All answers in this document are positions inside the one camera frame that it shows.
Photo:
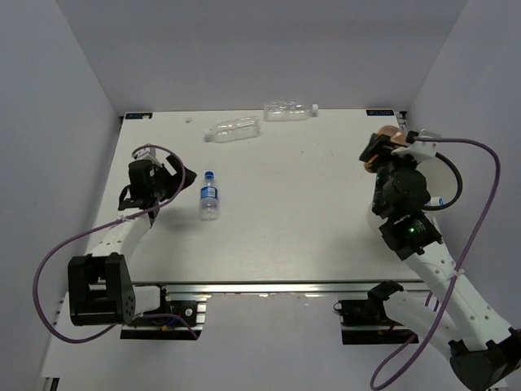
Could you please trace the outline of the orange juice bottle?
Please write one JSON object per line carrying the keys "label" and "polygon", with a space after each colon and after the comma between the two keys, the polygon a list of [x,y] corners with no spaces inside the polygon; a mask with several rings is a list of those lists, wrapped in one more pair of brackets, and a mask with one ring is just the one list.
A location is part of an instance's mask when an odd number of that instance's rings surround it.
{"label": "orange juice bottle", "polygon": [[367,172],[375,174],[390,161],[395,149],[405,146],[406,133],[394,125],[385,125],[370,136],[359,160],[364,163]]}

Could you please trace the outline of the small blue-label water bottle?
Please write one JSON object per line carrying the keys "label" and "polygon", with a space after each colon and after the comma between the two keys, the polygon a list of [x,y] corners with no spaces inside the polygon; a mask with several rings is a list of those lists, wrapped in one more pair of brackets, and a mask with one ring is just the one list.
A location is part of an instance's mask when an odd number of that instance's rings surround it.
{"label": "small blue-label water bottle", "polygon": [[206,171],[199,190],[199,213],[204,221],[216,220],[220,212],[220,192],[213,171]]}

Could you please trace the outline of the clear bottle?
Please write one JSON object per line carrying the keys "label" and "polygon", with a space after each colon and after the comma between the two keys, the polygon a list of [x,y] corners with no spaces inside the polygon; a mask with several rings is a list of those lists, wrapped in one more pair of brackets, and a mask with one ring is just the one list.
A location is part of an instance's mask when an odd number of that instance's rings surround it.
{"label": "clear bottle", "polygon": [[319,107],[295,101],[273,101],[264,106],[264,120],[267,122],[306,121],[318,116]]}
{"label": "clear bottle", "polygon": [[248,116],[223,121],[204,131],[206,143],[231,143],[261,134],[260,120],[257,116]]}

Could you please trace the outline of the clear bottle back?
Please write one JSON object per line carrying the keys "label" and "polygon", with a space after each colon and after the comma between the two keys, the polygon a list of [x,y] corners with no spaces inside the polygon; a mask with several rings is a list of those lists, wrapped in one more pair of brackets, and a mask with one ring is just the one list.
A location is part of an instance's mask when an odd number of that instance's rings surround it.
{"label": "clear bottle back", "polygon": [[319,107],[295,101],[273,101],[264,106],[264,120],[267,122],[306,121],[318,116]]}

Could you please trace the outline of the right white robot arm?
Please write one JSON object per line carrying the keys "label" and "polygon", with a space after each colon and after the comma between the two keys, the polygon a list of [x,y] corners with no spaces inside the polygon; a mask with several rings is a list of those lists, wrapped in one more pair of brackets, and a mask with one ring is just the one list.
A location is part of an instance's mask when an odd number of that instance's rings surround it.
{"label": "right white robot arm", "polygon": [[430,212],[447,209],[427,190],[420,163],[438,157],[445,138],[427,131],[402,132],[384,126],[370,136],[359,159],[375,174],[370,210],[382,219],[379,232],[387,245],[428,286],[439,305],[422,305],[398,283],[386,281],[368,293],[367,313],[379,325],[391,320],[407,327],[421,341],[406,363],[382,384],[383,390],[400,378],[432,345],[450,363],[455,376],[469,390],[487,390],[520,367],[520,331],[503,319],[465,276],[462,263],[488,214],[497,192],[501,163],[487,145],[469,140],[493,158],[495,177],[488,200],[458,259],[451,256]]}

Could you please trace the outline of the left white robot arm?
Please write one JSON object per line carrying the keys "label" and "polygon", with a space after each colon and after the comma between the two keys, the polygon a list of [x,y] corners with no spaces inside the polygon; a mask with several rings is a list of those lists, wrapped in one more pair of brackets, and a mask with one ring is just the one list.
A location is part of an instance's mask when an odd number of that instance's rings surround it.
{"label": "left white robot arm", "polygon": [[127,266],[139,240],[153,227],[159,204],[196,179],[196,173],[176,156],[169,155],[166,161],[175,174],[149,153],[129,163],[129,184],[118,199],[119,223],[90,253],[68,263],[69,311],[74,325],[130,325],[142,313],[155,325],[170,320],[172,305],[161,297],[161,288],[136,288]]}

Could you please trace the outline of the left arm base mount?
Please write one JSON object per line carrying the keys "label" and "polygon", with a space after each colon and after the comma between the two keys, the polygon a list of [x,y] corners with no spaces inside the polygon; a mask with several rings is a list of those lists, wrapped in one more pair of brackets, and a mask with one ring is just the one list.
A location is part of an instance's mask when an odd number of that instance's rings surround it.
{"label": "left arm base mount", "polygon": [[159,306],[138,312],[122,326],[122,340],[197,340],[203,331],[209,295],[183,292],[173,285],[156,285]]}

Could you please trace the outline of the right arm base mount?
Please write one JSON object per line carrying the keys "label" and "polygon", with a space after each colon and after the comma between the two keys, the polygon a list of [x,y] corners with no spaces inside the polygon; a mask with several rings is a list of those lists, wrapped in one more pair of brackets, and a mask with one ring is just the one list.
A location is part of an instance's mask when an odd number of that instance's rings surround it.
{"label": "right arm base mount", "polygon": [[402,345],[418,343],[418,337],[401,323],[391,320],[383,304],[404,288],[386,280],[367,292],[365,299],[343,299],[333,305],[340,317],[343,345]]}

